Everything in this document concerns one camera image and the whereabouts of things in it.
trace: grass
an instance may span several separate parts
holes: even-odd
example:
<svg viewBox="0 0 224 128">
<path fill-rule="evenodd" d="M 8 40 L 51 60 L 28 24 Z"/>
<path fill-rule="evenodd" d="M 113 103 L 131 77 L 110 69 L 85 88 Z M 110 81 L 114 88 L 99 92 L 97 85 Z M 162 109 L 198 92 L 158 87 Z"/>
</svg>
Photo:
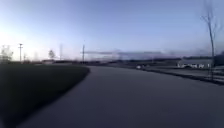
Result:
<svg viewBox="0 0 224 128">
<path fill-rule="evenodd" d="M 88 74 L 80 66 L 0 65 L 0 111 L 8 127 L 64 94 Z"/>
</svg>

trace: blue sky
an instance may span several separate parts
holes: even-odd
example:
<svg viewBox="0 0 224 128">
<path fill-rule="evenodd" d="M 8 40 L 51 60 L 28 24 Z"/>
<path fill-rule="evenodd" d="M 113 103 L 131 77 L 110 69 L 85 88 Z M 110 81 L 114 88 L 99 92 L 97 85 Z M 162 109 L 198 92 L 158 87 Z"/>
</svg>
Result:
<svg viewBox="0 0 224 128">
<path fill-rule="evenodd" d="M 224 1 L 213 1 L 223 23 Z M 91 51 L 208 49 L 202 7 L 203 0 L 0 0 L 0 45 L 11 45 L 15 59 L 18 43 L 30 58 L 58 54 L 60 44 L 68 58 L 79 57 L 83 44 Z"/>
</svg>

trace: curved road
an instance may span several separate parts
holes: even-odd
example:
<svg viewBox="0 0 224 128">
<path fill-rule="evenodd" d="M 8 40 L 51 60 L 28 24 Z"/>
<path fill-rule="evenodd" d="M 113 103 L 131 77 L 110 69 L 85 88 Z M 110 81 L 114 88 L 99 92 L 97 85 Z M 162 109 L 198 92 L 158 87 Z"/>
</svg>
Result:
<svg viewBox="0 0 224 128">
<path fill-rule="evenodd" d="M 18 128 L 223 128 L 224 87 L 90 67 L 79 85 Z"/>
</svg>

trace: tree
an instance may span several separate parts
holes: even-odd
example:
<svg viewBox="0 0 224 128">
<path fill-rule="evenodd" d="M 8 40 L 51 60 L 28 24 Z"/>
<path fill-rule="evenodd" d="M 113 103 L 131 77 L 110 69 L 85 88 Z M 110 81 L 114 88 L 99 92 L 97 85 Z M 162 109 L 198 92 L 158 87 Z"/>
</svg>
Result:
<svg viewBox="0 0 224 128">
<path fill-rule="evenodd" d="M 210 74 L 211 74 L 211 79 L 213 80 L 213 67 L 214 67 L 214 57 L 215 57 L 214 42 L 215 42 L 217 30 L 218 30 L 218 23 L 215 20 L 214 7 L 211 1 L 204 1 L 204 14 L 202 15 L 202 19 L 205 22 L 206 27 L 208 28 L 209 38 L 211 42 L 212 61 L 210 66 Z"/>
<path fill-rule="evenodd" d="M 50 59 L 54 59 L 55 58 L 55 53 L 54 53 L 53 50 L 50 50 L 49 53 L 48 53 L 48 55 L 49 55 L 49 58 Z"/>
<path fill-rule="evenodd" d="M 13 52 L 10 49 L 10 46 L 2 46 L 0 59 L 2 62 L 8 62 L 12 60 Z"/>
</svg>

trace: building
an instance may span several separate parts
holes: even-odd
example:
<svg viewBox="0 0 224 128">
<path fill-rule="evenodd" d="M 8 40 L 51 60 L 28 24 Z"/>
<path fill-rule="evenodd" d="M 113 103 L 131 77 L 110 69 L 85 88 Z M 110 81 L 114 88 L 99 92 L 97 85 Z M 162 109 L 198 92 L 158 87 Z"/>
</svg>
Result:
<svg viewBox="0 0 224 128">
<path fill-rule="evenodd" d="M 10 60 L 11 60 L 10 57 L 0 55 L 0 63 L 7 63 L 7 62 L 9 62 Z"/>
<path fill-rule="evenodd" d="M 182 59 L 178 62 L 179 68 L 210 68 L 211 59 Z"/>
</svg>

